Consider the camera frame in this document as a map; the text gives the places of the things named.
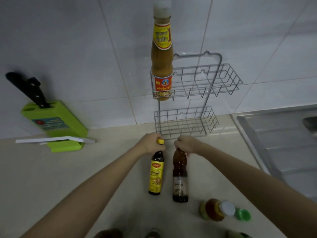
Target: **knife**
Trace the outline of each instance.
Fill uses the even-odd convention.
[[[41,83],[36,78],[32,77],[25,80],[24,76],[17,72],[9,72],[5,76],[7,80],[28,96],[40,108],[51,108],[51,105],[46,102],[45,96],[40,89]]]

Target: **yellow bottle cap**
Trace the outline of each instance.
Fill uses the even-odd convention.
[[[158,139],[156,142],[157,142],[158,144],[164,144],[164,139]]]

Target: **stainless steel sink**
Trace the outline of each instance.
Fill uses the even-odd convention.
[[[303,125],[317,138],[317,116],[303,119]]]
[[[317,105],[231,116],[261,169],[317,202]]]

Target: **hand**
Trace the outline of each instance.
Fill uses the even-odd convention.
[[[179,136],[178,139],[174,142],[176,148],[180,148],[182,151],[188,154],[196,154],[199,150],[202,142],[195,139],[192,136]]]
[[[165,151],[166,147],[164,144],[158,144],[157,139],[163,139],[159,133],[145,134],[140,141],[134,146],[137,148],[142,155],[148,154],[153,155],[158,151]]]

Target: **wire shelf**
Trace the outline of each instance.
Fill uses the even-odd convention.
[[[160,98],[155,91],[154,77],[151,75],[153,98]],[[171,96],[187,97],[200,95],[202,98],[207,94],[229,93],[239,90],[238,85],[243,82],[228,63],[201,65],[193,67],[174,68],[172,78]]]
[[[164,139],[182,134],[205,136],[219,124],[211,107],[181,108],[154,112],[155,129]]]

